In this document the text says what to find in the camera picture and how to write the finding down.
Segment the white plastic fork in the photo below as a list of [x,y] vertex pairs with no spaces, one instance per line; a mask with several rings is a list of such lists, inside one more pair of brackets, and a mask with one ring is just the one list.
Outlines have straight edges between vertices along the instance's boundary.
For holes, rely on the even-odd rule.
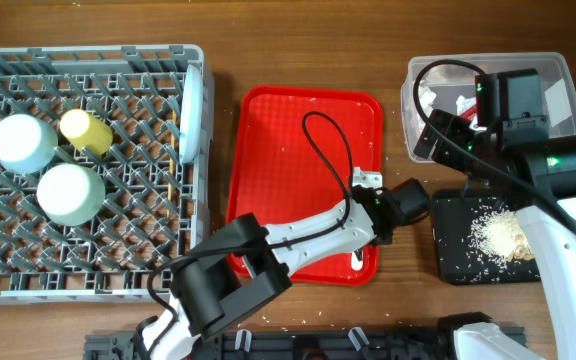
[[351,255],[351,269],[354,271],[360,271],[363,269],[364,261],[364,251],[362,249],[356,250]]

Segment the white round plate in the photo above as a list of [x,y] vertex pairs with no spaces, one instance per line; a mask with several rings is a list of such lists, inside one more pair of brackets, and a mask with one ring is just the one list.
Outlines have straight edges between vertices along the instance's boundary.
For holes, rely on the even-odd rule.
[[200,70],[189,66],[182,93],[179,154],[182,163],[190,163],[199,149],[203,107],[203,78]]

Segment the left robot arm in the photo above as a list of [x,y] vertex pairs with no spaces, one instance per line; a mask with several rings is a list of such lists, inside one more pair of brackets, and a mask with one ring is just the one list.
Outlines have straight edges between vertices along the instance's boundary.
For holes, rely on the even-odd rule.
[[429,196],[414,178],[387,189],[379,174],[354,169],[350,183],[343,200],[323,213],[267,225],[247,213],[157,267],[155,275],[172,275],[169,297],[148,291],[165,311],[138,325],[139,356],[182,359],[197,340],[214,339],[289,289],[300,269],[368,245],[388,245],[396,228],[428,213]]

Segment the red snack wrapper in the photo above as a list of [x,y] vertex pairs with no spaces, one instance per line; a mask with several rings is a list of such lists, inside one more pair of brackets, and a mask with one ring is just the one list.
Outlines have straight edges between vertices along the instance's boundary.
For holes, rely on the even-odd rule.
[[468,111],[464,112],[459,115],[460,118],[467,120],[469,123],[472,123],[477,118],[477,111]]

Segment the wooden chopstick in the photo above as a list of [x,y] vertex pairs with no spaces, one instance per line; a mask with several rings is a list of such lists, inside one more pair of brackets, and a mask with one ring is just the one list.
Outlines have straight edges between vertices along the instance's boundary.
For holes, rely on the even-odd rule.
[[[176,124],[177,124],[177,115],[174,112],[174,110],[172,111],[172,118],[171,121],[173,123],[173,126],[176,128]],[[173,131],[170,130],[171,132],[171,136],[170,136],[170,146],[172,148],[172,150],[175,150],[175,145],[176,145],[176,138],[175,135],[173,134]],[[176,165],[174,162],[174,159],[176,157],[173,155],[169,155],[169,174],[174,178],[175,175],[175,171],[176,171]],[[174,192],[174,186],[172,184],[172,182],[169,181],[168,183],[168,200],[170,200],[172,202],[172,198],[173,198],[173,192]]]

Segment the rice and nut scraps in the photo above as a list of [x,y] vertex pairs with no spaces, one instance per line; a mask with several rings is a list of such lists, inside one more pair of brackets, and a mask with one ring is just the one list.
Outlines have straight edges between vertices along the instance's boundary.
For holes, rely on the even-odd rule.
[[501,267],[535,258],[517,214],[509,210],[481,212],[471,222],[468,239],[472,248]]

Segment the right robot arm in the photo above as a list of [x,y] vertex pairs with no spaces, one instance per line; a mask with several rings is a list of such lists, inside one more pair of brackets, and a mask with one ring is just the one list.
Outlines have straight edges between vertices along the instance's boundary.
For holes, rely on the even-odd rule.
[[536,257],[557,354],[576,359],[576,136],[550,137],[535,69],[486,73],[462,62],[476,74],[477,126],[443,110],[426,112],[418,88],[441,64],[425,66],[413,83],[425,124],[414,152],[512,197]]

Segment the light green food bowl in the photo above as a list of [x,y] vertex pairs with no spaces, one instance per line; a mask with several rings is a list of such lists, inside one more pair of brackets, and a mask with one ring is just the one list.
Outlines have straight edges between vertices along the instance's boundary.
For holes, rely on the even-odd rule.
[[77,226],[101,210],[106,189],[101,176],[90,168],[60,164],[40,179],[37,199],[48,218],[60,225]]

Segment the yellow plastic cup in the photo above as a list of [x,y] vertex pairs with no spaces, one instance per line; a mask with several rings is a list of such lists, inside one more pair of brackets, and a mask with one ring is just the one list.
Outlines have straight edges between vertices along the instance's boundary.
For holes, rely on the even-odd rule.
[[77,150],[87,147],[97,155],[106,153],[113,142],[111,128],[81,109],[67,111],[60,120],[59,129]]

